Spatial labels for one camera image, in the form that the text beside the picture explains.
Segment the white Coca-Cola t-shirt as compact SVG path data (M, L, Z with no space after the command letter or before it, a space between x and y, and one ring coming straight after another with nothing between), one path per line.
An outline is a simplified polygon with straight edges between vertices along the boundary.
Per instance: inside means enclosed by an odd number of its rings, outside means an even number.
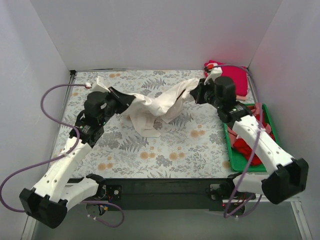
M130 116L135 131L142 137L158 138L161 133L154 128L155 120L161 118L165 123L169 123L178 117L184 103L194 100L191 91L199 82L198 78L181 81L156 98L129 93L127 96L133 97L133 101L124 108L122 114Z

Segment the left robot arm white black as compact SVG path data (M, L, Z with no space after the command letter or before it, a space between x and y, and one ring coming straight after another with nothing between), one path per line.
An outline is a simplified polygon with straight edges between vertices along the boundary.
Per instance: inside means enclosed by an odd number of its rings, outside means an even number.
M70 177L104 133L104 126L115 114L128 109L135 96L110 87L107 91L93 91L86 97L83 110L77 115L73 129L58 160L32 187L19 195L24 211L51 229L57 228L68 210L83 200L108 200L114 190L97 174L89 174L80 182L67 187Z

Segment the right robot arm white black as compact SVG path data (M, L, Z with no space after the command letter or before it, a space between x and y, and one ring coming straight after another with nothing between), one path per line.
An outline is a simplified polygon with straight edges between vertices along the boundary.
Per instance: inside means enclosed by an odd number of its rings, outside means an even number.
M190 91L196 104L210 104L219 119L251 148L264 165L267 174L247 174L226 179L227 195L237 199L244 192L265 196L277 205L306 189L309 165L303 158L296 159L282 149L266 132L252 111L236 99L236 87L230 77L218 77L211 83L200 79Z

